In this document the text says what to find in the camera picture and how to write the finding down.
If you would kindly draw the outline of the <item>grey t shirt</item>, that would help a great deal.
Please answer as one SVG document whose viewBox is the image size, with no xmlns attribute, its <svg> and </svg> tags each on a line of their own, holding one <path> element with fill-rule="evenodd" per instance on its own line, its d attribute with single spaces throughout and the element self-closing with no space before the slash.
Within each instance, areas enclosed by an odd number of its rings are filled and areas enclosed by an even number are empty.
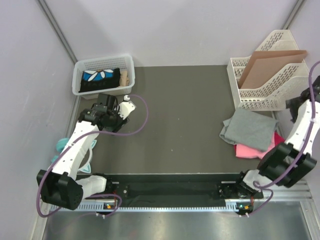
<svg viewBox="0 0 320 240">
<path fill-rule="evenodd" d="M 272 117 L 237 108 L 231 118 L 223 121 L 219 137 L 232 145 L 241 144 L 265 152 L 277 126 L 278 121 Z"/>
</svg>

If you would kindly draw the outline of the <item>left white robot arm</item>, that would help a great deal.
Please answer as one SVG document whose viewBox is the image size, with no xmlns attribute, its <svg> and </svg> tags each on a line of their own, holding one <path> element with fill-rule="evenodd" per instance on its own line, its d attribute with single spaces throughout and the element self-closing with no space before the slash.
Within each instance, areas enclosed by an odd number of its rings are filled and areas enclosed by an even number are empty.
<svg viewBox="0 0 320 240">
<path fill-rule="evenodd" d="M 106 177 L 94 174 L 77 180 L 77 174 L 93 141 L 102 130 L 116 134 L 135 109 L 128 95 L 118 102 L 113 95 L 99 94 L 97 102 L 79 114 L 73 133 L 55 162 L 48 170 L 38 172 L 38 199 L 75 210 L 83 199 L 92 195 L 109 198 L 114 187 Z"/>
</svg>

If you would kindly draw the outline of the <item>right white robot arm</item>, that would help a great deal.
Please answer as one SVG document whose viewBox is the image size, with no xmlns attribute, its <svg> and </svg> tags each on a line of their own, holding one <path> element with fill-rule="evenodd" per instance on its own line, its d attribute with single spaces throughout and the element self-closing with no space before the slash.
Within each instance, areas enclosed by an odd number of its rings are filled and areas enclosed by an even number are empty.
<svg viewBox="0 0 320 240">
<path fill-rule="evenodd" d="M 237 197 L 255 195 L 273 185 L 290 188 L 316 166 L 312 148 L 320 129 L 320 79 L 300 96 L 287 100 L 286 108 L 293 122 L 288 138 L 269 151 L 257 169 L 240 173 L 233 185 Z"/>
</svg>

